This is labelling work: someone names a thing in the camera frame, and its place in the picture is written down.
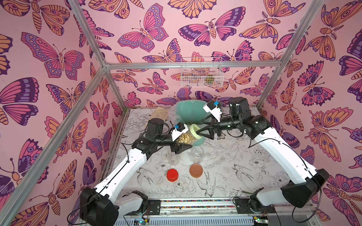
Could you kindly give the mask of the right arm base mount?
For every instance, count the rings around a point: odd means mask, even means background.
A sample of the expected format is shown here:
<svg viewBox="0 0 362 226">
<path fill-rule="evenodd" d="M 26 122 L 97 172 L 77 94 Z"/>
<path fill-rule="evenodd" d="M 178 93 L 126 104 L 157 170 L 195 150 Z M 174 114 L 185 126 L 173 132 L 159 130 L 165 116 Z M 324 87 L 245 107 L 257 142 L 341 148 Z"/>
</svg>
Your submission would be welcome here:
<svg viewBox="0 0 362 226">
<path fill-rule="evenodd" d="M 251 194 L 250 197 L 234 197 L 232 199 L 233 204 L 236 207 L 238 214 L 264 214 L 264 213 L 276 213 L 275 208 L 272 205 L 263 206 L 256 195 L 264 188 L 260 188 Z"/>
</svg>

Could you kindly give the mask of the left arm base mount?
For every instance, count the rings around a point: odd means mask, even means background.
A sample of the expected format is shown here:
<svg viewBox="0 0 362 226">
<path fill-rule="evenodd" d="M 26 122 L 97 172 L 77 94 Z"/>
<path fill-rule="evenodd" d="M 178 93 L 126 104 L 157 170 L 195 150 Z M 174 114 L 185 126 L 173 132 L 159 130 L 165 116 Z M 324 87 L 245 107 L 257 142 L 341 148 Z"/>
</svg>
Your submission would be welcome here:
<svg viewBox="0 0 362 226">
<path fill-rule="evenodd" d="M 116 205 L 119 207 L 120 216 L 126 215 L 159 215 L 161 200 L 149 199 L 140 191 L 132 191 L 128 195 L 118 198 Z"/>
</svg>

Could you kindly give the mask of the green jar lid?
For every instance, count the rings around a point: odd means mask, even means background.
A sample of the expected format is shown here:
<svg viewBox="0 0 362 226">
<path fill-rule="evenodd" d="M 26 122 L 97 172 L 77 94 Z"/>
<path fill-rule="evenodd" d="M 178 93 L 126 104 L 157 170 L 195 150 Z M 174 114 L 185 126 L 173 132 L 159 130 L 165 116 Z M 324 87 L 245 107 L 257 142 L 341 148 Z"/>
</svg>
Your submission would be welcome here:
<svg viewBox="0 0 362 226">
<path fill-rule="evenodd" d="M 191 135 L 195 138 L 195 141 L 193 143 L 193 145 L 195 145 L 195 146 L 200 146 L 205 141 L 205 137 L 197 134 L 198 130 L 200 130 L 200 127 L 196 124 L 192 124 L 189 127 L 189 131 L 190 131 Z"/>
</svg>

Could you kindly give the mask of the brown jar lid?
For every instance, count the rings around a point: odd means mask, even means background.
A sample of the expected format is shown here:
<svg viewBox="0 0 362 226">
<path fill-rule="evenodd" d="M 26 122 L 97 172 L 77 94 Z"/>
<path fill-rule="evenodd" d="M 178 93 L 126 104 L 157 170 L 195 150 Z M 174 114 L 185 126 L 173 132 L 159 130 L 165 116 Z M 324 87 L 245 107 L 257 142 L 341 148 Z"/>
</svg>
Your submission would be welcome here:
<svg viewBox="0 0 362 226">
<path fill-rule="evenodd" d="M 200 178 L 203 175 L 203 168 L 200 164 L 193 164 L 189 168 L 189 173 L 194 178 Z"/>
</svg>

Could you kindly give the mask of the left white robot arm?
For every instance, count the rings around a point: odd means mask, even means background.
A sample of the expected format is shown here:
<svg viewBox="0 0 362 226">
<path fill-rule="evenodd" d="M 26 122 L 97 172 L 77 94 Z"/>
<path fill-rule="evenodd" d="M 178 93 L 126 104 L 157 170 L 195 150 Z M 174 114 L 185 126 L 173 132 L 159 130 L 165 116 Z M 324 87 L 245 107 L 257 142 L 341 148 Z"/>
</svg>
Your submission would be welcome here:
<svg viewBox="0 0 362 226">
<path fill-rule="evenodd" d="M 153 118 L 146 130 L 132 143 L 127 157 L 94 188 L 87 188 L 80 194 L 80 219 L 90 226 L 112 226 L 119 216 L 129 213 L 144 214 L 148 210 L 148 197 L 139 191 L 119 198 L 123 187 L 133 174 L 147 162 L 161 147 L 170 147 L 180 154 L 192 146 L 179 144 L 177 139 L 189 130 L 182 122 L 164 131 L 165 121 Z"/>
</svg>

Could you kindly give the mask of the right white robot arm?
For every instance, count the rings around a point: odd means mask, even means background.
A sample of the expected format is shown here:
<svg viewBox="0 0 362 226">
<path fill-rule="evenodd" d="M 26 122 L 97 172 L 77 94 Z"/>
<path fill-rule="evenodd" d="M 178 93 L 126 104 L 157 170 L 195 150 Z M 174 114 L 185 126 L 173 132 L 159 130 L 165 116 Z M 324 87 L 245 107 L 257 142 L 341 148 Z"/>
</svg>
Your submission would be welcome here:
<svg viewBox="0 0 362 226">
<path fill-rule="evenodd" d="M 208 116 L 203 119 L 205 127 L 197 134 L 209 139 L 221 135 L 222 131 L 238 129 L 242 135 L 261 145 L 285 170 L 290 181 L 283 186 L 261 188 L 249 198 L 253 212 L 260 212 L 264 207 L 289 203 L 303 208 L 311 198 L 321 191 L 329 178 L 324 169 L 316 169 L 294 152 L 292 147 L 276 131 L 276 128 L 262 115 L 253 116 L 245 98 L 229 100 L 229 116 L 223 117 L 220 104 L 216 100 L 207 102 L 203 109 Z"/>
</svg>

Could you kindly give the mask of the green-lid peanut jar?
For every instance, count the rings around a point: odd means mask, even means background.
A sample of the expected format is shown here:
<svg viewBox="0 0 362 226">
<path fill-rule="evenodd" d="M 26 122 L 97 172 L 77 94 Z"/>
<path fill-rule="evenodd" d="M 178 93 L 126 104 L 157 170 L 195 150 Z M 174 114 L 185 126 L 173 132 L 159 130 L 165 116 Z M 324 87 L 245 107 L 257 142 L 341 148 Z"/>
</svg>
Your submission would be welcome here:
<svg viewBox="0 0 362 226">
<path fill-rule="evenodd" d="M 187 131 L 186 133 L 180 135 L 177 141 L 179 144 L 193 145 L 197 139 L 189 131 Z"/>
</svg>

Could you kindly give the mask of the red jar lid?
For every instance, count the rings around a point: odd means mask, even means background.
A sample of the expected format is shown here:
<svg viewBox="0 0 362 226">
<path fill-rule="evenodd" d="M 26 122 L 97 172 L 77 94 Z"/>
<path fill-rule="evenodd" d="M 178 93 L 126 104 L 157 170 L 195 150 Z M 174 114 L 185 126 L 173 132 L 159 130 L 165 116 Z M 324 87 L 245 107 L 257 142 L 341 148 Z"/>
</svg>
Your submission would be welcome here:
<svg viewBox="0 0 362 226">
<path fill-rule="evenodd" d="M 168 170 L 166 177 L 167 177 L 168 181 L 175 182 L 179 178 L 179 173 L 176 169 L 170 169 L 170 170 Z"/>
</svg>

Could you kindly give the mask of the clear jar of peanuts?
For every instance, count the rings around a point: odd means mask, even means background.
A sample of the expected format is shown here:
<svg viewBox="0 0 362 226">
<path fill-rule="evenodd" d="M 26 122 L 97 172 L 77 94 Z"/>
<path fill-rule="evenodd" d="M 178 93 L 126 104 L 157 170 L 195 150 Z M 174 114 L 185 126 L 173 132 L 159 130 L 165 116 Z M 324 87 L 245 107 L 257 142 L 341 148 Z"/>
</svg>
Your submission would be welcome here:
<svg viewBox="0 0 362 226">
<path fill-rule="evenodd" d="M 167 152 L 167 158 L 171 166 L 176 166 L 180 163 L 180 156 L 178 154 L 175 154 L 175 152 L 172 152 L 171 150 Z"/>
</svg>

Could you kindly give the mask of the brown-lid peanut jar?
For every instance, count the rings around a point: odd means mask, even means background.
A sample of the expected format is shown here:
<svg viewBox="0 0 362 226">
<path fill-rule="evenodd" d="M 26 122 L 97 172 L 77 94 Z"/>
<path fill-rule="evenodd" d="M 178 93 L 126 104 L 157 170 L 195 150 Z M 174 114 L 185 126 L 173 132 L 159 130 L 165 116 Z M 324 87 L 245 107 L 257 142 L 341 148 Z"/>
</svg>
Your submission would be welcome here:
<svg viewBox="0 0 362 226">
<path fill-rule="evenodd" d="M 190 152 L 190 159 L 194 163 L 201 163 L 204 159 L 204 149 L 200 146 L 193 147 Z"/>
</svg>

